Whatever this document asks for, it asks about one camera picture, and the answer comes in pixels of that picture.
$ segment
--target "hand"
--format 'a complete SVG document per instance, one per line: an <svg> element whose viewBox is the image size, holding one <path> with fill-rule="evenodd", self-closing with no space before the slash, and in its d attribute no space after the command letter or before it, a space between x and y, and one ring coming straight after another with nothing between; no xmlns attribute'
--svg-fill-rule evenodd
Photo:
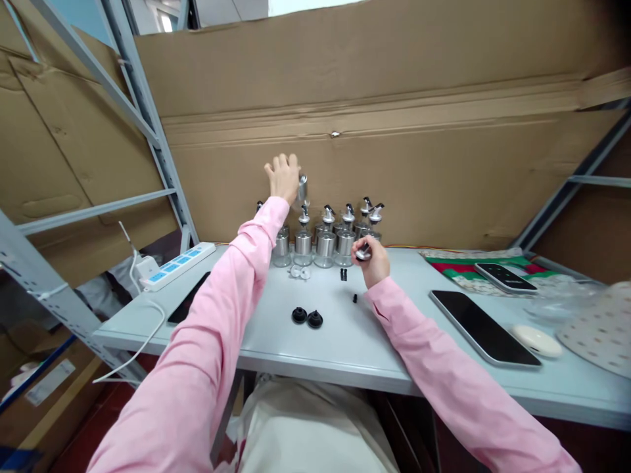
<svg viewBox="0 0 631 473"><path fill-rule="evenodd" d="M266 164L264 168L269 177L269 195L282 197L291 205L298 195L298 158L290 154L287 161L287 157L281 153L280 156L274 156L273 163L273 169L271 164Z"/></svg>
<svg viewBox="0 0 631 473"><path fill-rule="evenodd" d="M355 252L359 250L364 243L368 243L370 246L372 256L368 261L359 261L355 256ZM381 246L381 243L375 240L372 236L367 235L353 243L351 254L353 264L356 264L362 269L363 280L368 289L390 276L390 260L388 259L388 253L386 252L386 249Z"/></svg>

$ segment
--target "pink shirt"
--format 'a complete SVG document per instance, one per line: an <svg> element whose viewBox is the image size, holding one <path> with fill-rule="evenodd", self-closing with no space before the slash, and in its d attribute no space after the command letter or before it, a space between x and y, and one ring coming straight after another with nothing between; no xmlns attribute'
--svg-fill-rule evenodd
<svg viewBox="0 0 631 473"><path fill-rule="evenodd" d="M289 212L270 197L215 264L189 316L95 452L90 472L207 472L245 326ZM366 294L410 376L458 440L493 470L580 471L559 440L387 278Z"/></svg>

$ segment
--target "black rubber stopper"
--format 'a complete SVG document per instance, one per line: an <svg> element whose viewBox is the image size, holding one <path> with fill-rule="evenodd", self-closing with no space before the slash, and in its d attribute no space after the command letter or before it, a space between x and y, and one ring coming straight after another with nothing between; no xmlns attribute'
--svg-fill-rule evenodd
<svg viewBox="0 0 631 473"><path fill-rule="evenodd" d="M307 311L302 307L296 307L291 313L291 319L297 324L303 324L307 319Z"/></svg>
<svg viewBox="0 0 631 473"><path fill-rule="evenodd" d="M320 328L322 327L324 320L322 319L320 312L313 311L307 316L307 323L311 328Z"/></svg>

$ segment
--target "white power strip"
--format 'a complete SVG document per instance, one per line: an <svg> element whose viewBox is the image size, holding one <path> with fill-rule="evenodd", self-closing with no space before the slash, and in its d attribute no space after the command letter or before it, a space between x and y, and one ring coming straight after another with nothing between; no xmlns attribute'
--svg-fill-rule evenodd
<svg viewBox="0 0 631 473"><path fill-rule="evenodd" d="M214 253L217 247L214 243L201 242L167 264L160 266L160 271L148 279L141 279L140 283L145 291L155 292L165 287L169 282L184 274L202 259Z"/></svg>

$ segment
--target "person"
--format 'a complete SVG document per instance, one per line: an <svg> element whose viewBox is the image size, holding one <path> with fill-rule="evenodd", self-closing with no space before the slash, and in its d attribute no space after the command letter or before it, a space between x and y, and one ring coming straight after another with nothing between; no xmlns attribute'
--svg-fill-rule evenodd
<svg viewBox="0 0 631 473"><path fill-rule="evenodd" d="M207 472L239 348L261 297L275 237L296 198L298 160L266 164L270 198L215 264L154 370L138 387L89 464L96 472ZM390 278L386 250L365 237L365 297L409 375L456 438L494 471L580 471L530 416ZM217 471L396 471L361 391L272 377L240 416L235 458Z"/></svg>

